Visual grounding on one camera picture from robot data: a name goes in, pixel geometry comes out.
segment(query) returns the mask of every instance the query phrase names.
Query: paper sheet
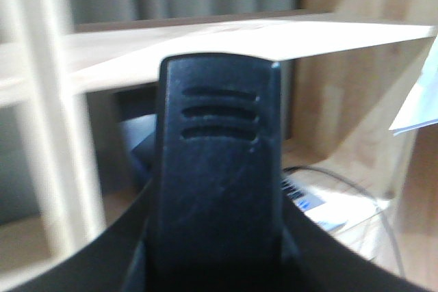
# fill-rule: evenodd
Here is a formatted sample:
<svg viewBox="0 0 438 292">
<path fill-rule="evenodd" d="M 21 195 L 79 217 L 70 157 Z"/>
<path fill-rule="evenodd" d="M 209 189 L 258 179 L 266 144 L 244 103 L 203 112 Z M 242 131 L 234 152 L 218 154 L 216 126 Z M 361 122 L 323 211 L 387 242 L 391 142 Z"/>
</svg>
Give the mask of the paper sheet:
<svg viewBox="0 0 438 292">
<path fill-rule="evenodd" d="M 389 130 L 394 135 L 438 123 L 438 38 L 424 62 L 422 75 L 409 92 Z"/>
</svg>

